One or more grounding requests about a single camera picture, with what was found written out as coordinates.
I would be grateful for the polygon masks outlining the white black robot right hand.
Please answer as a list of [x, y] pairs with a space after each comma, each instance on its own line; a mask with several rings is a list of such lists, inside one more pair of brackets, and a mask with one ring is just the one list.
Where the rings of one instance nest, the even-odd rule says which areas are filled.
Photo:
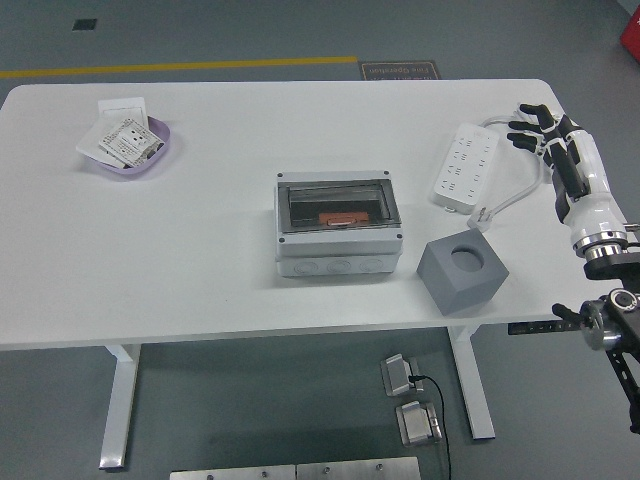
[[537, 155], [551, 173], [556, 215], [570, 229], [576, 255], [590, 258], [598, 249], [626, 250], [624, 219], [594, 137], [544, 104], [522, 103], [518, 113], [523, 118], [508, 123], [507, 139], [514, 147]]

